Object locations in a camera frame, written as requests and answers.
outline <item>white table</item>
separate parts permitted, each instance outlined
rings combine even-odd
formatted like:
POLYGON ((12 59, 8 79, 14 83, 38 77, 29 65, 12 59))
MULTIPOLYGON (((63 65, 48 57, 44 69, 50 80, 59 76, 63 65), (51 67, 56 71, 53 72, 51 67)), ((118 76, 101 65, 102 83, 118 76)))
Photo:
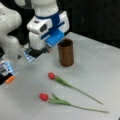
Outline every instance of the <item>white table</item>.
POLYGON ((0 120, 118 120, 120 117, 120 50, 86 37, 69 33, 74 41, 75 63, 64 68, 57 47, 24 67, 9 86, 0 87, 0 120), (104 105, 63 87, 47 77, 55 72, 74 86, 91 94, 104 105), (83 107, 108 110, 109 114, 67 106, 50 105, 39 94, 58 97, 83 107))

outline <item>red tulip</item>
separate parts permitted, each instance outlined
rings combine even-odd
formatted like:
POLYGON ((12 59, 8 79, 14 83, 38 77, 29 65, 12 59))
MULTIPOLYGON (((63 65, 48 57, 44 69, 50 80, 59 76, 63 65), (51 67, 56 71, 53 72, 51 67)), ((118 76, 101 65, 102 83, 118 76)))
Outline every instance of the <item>red tulip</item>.
POLYGON ((56 78, 56 75, 54 73, 48 73, 48 77, 51 79, 51 80, 54 80, 56 78))
POLYGON ((44 102, 48 101, 48 99, 49 99, 48 95, 45 93, 41 93, 39 97, 44 102))

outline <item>brown cup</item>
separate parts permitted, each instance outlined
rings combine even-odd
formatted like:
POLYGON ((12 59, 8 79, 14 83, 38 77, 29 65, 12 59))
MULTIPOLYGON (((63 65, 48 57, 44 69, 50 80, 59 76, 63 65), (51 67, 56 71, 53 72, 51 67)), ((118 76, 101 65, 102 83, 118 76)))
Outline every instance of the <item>brown cup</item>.
POLYGON ((70 39, 63 39, 58 44, 58 53, 60 64, 64 67, 69 67, 74 63, 73 41, 70 39))

